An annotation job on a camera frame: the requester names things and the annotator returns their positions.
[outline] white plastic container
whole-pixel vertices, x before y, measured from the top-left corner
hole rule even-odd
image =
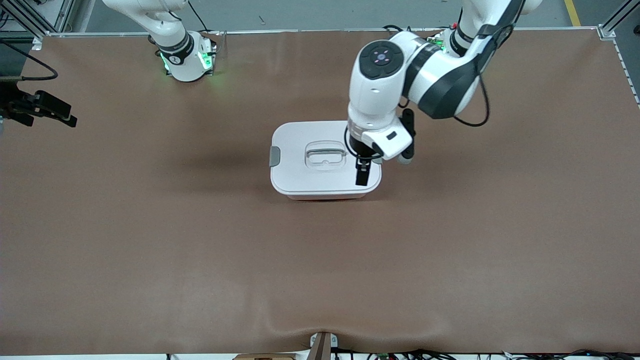
[[[357,199],[380,184],[371,163],[366,186],[356,185],[356,158],[344,144],[345,120],[288,122],[271,139],[271,184],[294,200]]]

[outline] cable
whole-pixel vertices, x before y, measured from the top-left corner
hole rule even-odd
[[[9,21],[9,13],[2,10],[2,12],[0,12],[0,29],[2,29],[8,21]]]
[[[400,104],[398,104],[398,108],[401,108],[401,109],[404,109],[404,108],[406,108],[407,106],[409,106],[409,99],[407,99],[407,100],[406,100],[406,103],[405,103],[404,105],[400,105]]]
[[[171,15],[171,16],[172,16],[174,19],[176,19],[176,20],[182,21],[182,19],[180,19],[180,18],[178,17],[178,15],[175,15],[175,14],[173,13],[173,11],[171,11],[171,10],[169,10],[169,15]]]
[[[382,28],[385,29],[385,30],[396,29],[398,31],[404,31],[404,29],[399,27],[398,25],[392,25],[392,24],[391,25],[385,25]]]
[[[418,349],[416,351],[412,351],[412,352],[409,352],[407,354],[413,355],[413,357],[415,359],[422,359],[422,360],[431,360],[431,359],[436,359],[436,360],[457,360],[455,357],[453,357],[450,354],[446,354],[446,353],[443,353],[443,352],[437,352],[437,351],[433,351],[433,350]]]
[[[37,62],[38,64],[42,65],[43,67],[45,67],[47,70],[51,71],[51,75],[49,76],[35,76],[35,77],[29,77],[29,76],[21,76],[20,77],[20,81],[44,81],[44,80],[53,80],[55,78],[58,77],[58,72],[48,66],[47,64],[45,64],[44,62],[34,58],[33,56],[29,55],[28,53],[25,53],[24,51],[18,49],[17,47],[9,44],[7,41],[5,41],[4,39],[0,38],[0,44],[4,44],[7,45],[8,47],[10,47],[11,49],[13,49],[14,51],[17,51],[18,53],[26,56],[27,58]]]
[[[382,157],[382,155],[375,155],[375,156],[371,156],[371,157],[364,157],[364,156],[360,156],[358,154],[356,154],[353,150],[351,150],[351,146],[349,145],[349,143],[347,142],[347,130],[349,129],[349,127],[345,127],[344,128],[344,146],[347,147],[347,150],[349,151],[349,153],[356,159],[358,160],[364,160],[364,161],[371,161],[371,160],[376,160],[376,159],[380,159]]]
[[[541,354],[541,355],[522,354],[523,356],[513,357],[512,360],[563,360],[567,357],[581,355],[581,354],[584,354],[586,356],[606,357],[608,358],[608,360],[616,360],[616,357],[613,355],[607,354],[605,352],[586,349],[586,348],[582,348],[580,350],[576,350],[574,352],[561,355],[561,356],[554,356],[552,354]]]
[[[198,20],[200,21],[200,23],[202,24],[203,30],[200,31],[211,31],[209,30],[209,28],[204,24],[204,21],[202,21],[202,18],[200,17],[200,15],[198,14],[198,12],[193,8],[193,5],[191,4],[191,0],[187,1],[187,3],[189,3],[189,7],[191,8],[191,11],[193,11],[193,13],[196,15],[196,17],[198,18]]]
[[[476,65],[476,74],[480,78],[480,88],[482,89],[482,95],[484,96],[484,108],[485,108],[484,120],[482,120],[481,122],[478,122],[477,124],[474,124],[471,122],[466,122],[457,116],[453,116],[453,118],[456,119],[460,124],[464,124],[470,127],[481,127],[482,125],[485,125],[486,122],[489,121],[489,116],[491,116],[491,106],[489,105],[489,95],[487,95],[486,93],[486,86],[484,85],[482,74],[480,74],[480,72],[477,70],[477,65]]]

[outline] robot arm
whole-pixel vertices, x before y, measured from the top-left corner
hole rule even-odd
[[[137,22],[160,49],[167,71],[179,81],[195,81],[213,70],[215,43],[186,31],[171,12],[188,0],[103,0],[104,4]]]
[[[463,0],[458,28],[445,32],[445,50],[411,31],[367,44],[358,54],[349,89],[349,144],[358,164],[376,156],[389,160],[412,144],[413,136],[395,111],[401,96],[433,119],[459,114],[520,14],[540,3]]]

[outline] brown paper sheet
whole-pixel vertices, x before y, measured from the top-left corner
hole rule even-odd
[[[417,113],[362,200],[295,202],[272,132],[346,118],[384,33],[218,39],[178,83],[146,38],[47,38],[79,125],[0,139],[0,354],[640,352],[640,112],[595,31],[517,31],[478,129]],[[26,72],[44,74],[31,64]],[[481,120],[479,93],[463,116]]]

